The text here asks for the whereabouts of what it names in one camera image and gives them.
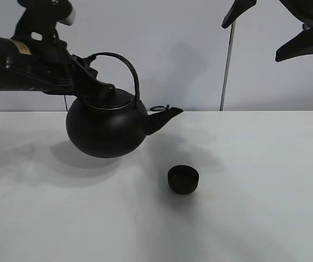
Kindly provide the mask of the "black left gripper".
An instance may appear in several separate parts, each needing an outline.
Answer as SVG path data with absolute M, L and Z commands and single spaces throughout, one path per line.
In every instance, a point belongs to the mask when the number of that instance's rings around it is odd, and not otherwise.
M 56 26 L 66 17 L 69 2 L 17 2 L 24 11 L 11 41 L 20 54 L 8 59 L 6 91 L 73 95 L 73 102 L 100 102 L 115 91 L 113 84 L 97 80 L 98 71 L 87 59 L 70 55 L 59 38 Z

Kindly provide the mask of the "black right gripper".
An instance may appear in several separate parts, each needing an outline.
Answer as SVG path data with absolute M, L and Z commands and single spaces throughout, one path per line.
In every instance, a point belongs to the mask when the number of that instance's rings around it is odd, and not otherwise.
M 301 22 L 313 26 L 313 0 L 281 0 L 287 10 Z M 235 0 L 222 21 L 222 28 L 228 28 L 248 9 L 256 5 L 256 0 Z M 304 29 L 293 39 L 281 46 L 275 55 L 275 61 L 313 55 L 313 28 Z

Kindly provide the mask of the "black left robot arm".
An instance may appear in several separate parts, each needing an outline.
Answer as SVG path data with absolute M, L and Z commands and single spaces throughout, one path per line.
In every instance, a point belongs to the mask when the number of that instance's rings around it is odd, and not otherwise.
M 43 92 L 101 102 L 115 86 L 96 79 L 91 61 L 71 55 L 56 25 L 72 25 L 70 1 L 18 1 L 24 12 L 11 38 L 0 37 L 0 91 Z

